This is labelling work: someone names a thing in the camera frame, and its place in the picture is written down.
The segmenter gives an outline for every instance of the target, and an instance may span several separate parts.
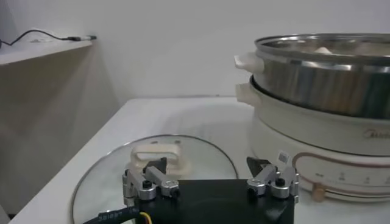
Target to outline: glass lid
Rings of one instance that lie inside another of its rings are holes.
[[[154,150],[159,146],[165,152]],[[168,159],[167,174],[179,180],[238,178],[232,160],[206,140],[185,135],[150,136],[120,146],[91,166],[73,193],[73,223],[84,223],[100,212],[124,208],[122,174],[130,160],[141,169],[147,160],[161,157]]]

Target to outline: white shelf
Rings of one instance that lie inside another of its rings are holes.
[[[6,65],[91,45],[92,42],[90,41],[52,41],[45,43],[20,42],[15,43],[13,46],[3,44],[0,48],[0,65]]]

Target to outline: white pot handle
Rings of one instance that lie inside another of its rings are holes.
[[[255,92],[250,83],[236,85],[237,101],[259,107],[261,103],[260,95]]]
[[[236,68],[247,70],[253,74],[261,74],[264,71],[263,59],[256,56],[256,53],[249,52],[234,56]]]
[[[156,160],[156,155],[172,155],[167,158],[166,174],[179,177],[190,172],[190,162],[181,151],[182,149],[177,144],[138,145],[130,154],[130,163],[138,170],[142,170],[149,161]]]

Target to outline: white counter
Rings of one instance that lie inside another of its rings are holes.
[[[251,115],[251,107],[235,98],[130,100],[10,223],[71,223],[71,196],[90,166],[118,146],[150,135],[183,134],[211,141],[231,157],[240,177],[247,178],[245,129]],[[302,192],[295,223],[389,223],[389,211],[389,203],[315,203]]]

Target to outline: black cable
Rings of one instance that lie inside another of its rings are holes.
[[[128,207],[124,209],[114,210],[110,212],[102,212],[99,215],[84,224],[120,224],[131,219],[138,218],[140,210],[136,207]]]
[[[42,30],[28,30],[24,33],[22,33],[22,35],[20,35],[17,39],[15,39],[13,42],[11,43],[7,43],[5,41],[1,41],[3,42],[4,44],[8,45],[8,46],[12,46],[13,44],[15,44],[16,42],[18,42],[20,39],[22,39],[24,36],[26,36],[27,34],[29,33],[32,33],[32,32],[38,32],[38,33],[43,33],[49,37],[52,37],[54,39],[57,39],[57,40],[71,40],[71,41],[82,41],[82,40],[95,40],[96,39],[96,36],[87,36],[87,37],[64,37],[64,38],[60,38],[60,37],[56,37],[54,36],[53,34],[50,34],[50,33],[47,33],[45,31],[42,31]]]

